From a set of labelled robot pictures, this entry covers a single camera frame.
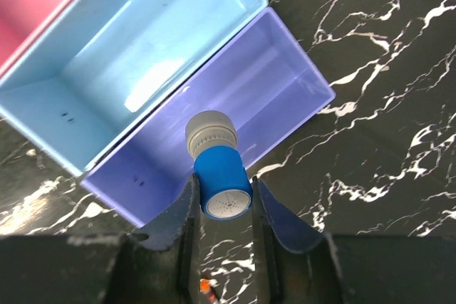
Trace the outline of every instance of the black marble surface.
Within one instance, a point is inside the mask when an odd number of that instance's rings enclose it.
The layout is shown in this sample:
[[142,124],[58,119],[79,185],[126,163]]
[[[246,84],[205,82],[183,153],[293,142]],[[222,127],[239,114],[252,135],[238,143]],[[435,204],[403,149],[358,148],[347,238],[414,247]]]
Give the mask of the black marble surface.
[[[337,98],[250,175],[320,231],[456,234],[456,0],[270,4]],[[256,302],[249,220],[203,218],[222,303]],[[0,234],[131,229],[0,122]]]

